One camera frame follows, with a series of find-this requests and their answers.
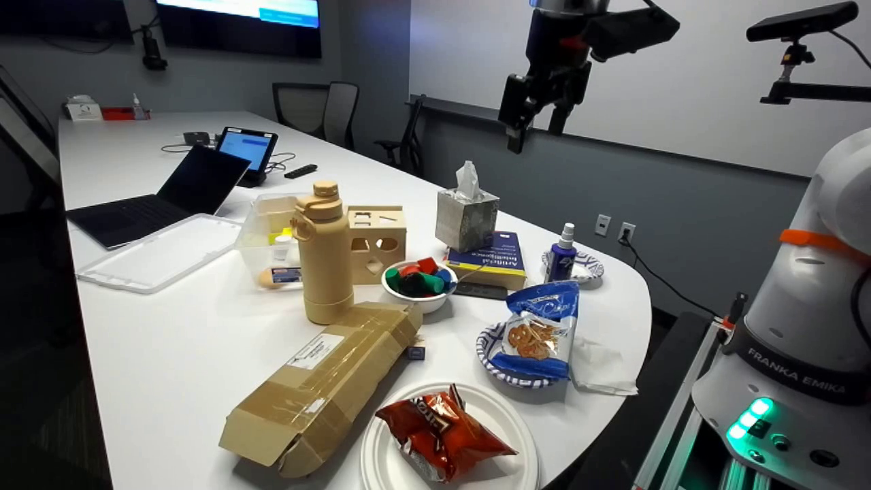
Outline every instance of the bowl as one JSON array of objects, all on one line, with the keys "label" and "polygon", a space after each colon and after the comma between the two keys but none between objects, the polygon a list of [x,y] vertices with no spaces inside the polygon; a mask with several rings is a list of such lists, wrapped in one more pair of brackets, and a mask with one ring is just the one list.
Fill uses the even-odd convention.
[{"label": "bowl", "polygon": [[405,293],[395,292],[395,288],[386,284],[386,272],[388,272],[388,270],[396,270],[396,267],[405,267],[405,263],[410,263],[410,262],[396,262],[396,263],[392,263],[392,267],[386,267],[386,270],[380,272],[380,288],[386,292],[386,296],[388,296],[392,303],[416,307],[422,315],[436,314],[437,307],[443,307],[443,303],[448,299],[451,288],[443,292],[443,293],[433,293],[433,296],[405,296]]}]

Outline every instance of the green light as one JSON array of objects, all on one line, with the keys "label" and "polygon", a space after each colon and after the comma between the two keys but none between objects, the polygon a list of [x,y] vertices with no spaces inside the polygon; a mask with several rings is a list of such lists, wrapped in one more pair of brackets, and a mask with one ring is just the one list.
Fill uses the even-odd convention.
[{"label": "green light", "polygon": [[750,410],[757,416],[764,416],[773,408],[773,402],[767,398],[754,400]]},{"label": "green light", "polygon": [[739,427],[739,424],[729,427],[729,438],[742,438],[742,436],[745,436],[745,427]]},{"label": "green light", "polygon": [[757,416],[754,416],[754,414],[742,414],[737,421],[739,421],[742,427],[754,427],[754,424],[757,424]]}]

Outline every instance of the red snack bag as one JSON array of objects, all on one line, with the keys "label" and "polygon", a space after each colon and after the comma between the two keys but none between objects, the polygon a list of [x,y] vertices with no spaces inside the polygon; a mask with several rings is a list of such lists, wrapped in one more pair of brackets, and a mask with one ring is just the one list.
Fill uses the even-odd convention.
[{"label": "red snack bag", "polygon": [[399,440],[402,454],[433,481],[451,481],[494,454],[516,454],[484,424],[465,414],[451,385],[447,393],[396,400],[375,410]]}]

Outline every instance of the tan bottle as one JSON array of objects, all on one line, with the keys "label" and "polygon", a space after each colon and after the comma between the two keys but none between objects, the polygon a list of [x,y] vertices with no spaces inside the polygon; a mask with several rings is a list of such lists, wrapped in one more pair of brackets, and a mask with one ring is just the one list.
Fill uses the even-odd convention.
[{"label": "tan bottle", "polygon": [[304,315],[334,325],[353,304],[347,217],[330,179],[315,183],[312,197],[298,204],[292,223],[298,238]]}]

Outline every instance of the tablet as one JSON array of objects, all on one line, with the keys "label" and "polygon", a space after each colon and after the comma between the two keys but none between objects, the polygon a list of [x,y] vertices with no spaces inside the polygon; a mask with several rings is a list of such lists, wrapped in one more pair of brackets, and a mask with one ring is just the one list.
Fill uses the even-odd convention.
[{"label": "tablet", "polygon": [[275,141],[277,141],[277,133],[226,125],[218,138],[218,152],[244,157],[247,171],[243,176],[243,186],[260,186],[267,176]]}]

